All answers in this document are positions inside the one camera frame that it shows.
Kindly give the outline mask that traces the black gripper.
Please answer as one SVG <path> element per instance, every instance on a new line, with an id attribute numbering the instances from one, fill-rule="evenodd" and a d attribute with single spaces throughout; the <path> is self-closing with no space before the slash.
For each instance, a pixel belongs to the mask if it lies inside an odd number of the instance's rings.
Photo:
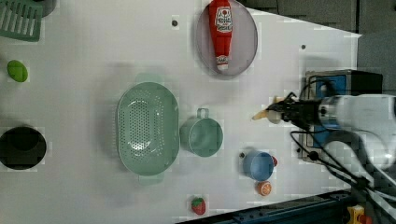
<path id="1" fill-rule="evenodd" d="M 294 92 L 290 92 L 283 100 L 272 103 L 266 110 L 274 111 L 285 122 L 308 131 L 311 126 L 319 125 L 320 100 L 300 100 Z"/>

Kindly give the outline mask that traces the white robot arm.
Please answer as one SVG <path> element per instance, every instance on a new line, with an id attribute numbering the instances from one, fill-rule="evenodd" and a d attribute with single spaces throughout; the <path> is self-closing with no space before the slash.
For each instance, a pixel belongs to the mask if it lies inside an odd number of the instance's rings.
<path id="1" fill-rule="evenodd" d="M 395 216 L 395 97 L 388 94 L 333 95 L 274 100 L 255 119 L 285 121 L 318 144 L 319 163 L 379 210 Z"/>

